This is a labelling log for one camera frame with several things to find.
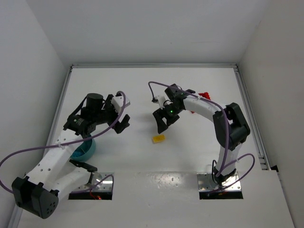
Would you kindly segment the yellow long lego brick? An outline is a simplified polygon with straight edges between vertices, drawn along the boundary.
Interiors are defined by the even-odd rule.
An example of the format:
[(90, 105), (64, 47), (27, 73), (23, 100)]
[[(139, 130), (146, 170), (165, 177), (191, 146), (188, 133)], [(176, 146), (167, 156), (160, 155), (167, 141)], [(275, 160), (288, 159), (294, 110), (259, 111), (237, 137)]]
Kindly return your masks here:
[(153, 143), (161, 143), (161, 142), (165, 141), (165, 139), (166, 139), (165, 135), (160, 134), (160, 135), (152, 137), (152, 142)]

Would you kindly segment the blue lego brick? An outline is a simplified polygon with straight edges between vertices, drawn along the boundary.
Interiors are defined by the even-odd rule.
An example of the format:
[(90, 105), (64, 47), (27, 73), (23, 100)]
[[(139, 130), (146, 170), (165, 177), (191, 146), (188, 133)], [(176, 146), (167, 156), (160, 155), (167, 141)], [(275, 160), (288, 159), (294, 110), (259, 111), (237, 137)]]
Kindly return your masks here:
[(81, 151), (74, 151), (71, 155), (71, 159), (77, 159), (78, 157), (81, 157), (83, 153)]

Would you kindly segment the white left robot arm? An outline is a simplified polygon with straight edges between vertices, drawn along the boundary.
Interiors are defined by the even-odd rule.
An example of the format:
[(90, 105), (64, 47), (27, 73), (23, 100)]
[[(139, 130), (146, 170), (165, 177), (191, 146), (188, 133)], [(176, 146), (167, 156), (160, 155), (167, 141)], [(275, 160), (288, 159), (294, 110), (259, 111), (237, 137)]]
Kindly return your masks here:
[(92, 140), (92, 133), (101, 124), (108, 124), (117, 134), (129, 126), (129, 105), (124, 92), (107, 98), (88, 93), (68, 116), (54, 145), (40, 162), (23, 178), (17, 177), (11, 187), (16, 205), (42, 219), (50, 217), (59, 202), (76, 188), (91, 182), (96, 167), (72, 160), (82, 143)]

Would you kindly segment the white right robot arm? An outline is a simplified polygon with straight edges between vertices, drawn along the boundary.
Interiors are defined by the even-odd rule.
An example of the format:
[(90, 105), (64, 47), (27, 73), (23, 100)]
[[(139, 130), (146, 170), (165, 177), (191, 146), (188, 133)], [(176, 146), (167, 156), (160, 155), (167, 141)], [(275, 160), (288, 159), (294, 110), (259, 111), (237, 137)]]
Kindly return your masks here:
[(194, 90), (183, 90), (176, 84), (167, 85), (164, 92), (164, 96), (152, 96), (152, 102), (159, 105), (153, 112), (158, 133), (175, 123), (182, 111), (191, 111), (210, 120), (220, 144), (218, 160), (213, 163), (211, 175), (213, 181), (221, 185), (235, 174), (239, 151), (250, 135), (240, 106), (236, 103), (219, 105)]

